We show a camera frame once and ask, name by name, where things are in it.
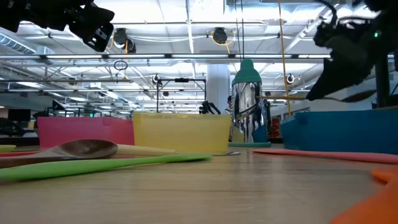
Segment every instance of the yellow container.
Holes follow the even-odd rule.
[[[137,146],[177,152],[226,152],[230,115],[134,113]]]

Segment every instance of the pink container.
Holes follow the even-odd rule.
[[[83,139],[134,145],[132,121],[126,119],[39,117],[37,127],[42,148]]]

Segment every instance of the blue tub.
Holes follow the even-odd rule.
[[[398,154],[398,110],[303,112],[281,125],[285,147]]]

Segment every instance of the wooden table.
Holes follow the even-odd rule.
[[[0,223],[322,224],[380,189],[369,170],[387,166],[241,150],[205,162],[1,181]]]

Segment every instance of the plastic tub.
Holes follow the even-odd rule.
[[[37,127],[43,148],[82,139],[134,145],[132,121],[126,119],[39,117]]]
[[[398,154],[398,110],[304,112],[282,125],[285,147],[304,151]]]
[[[226,152],[230,115],[134,113],[137,146],[177,152]]]

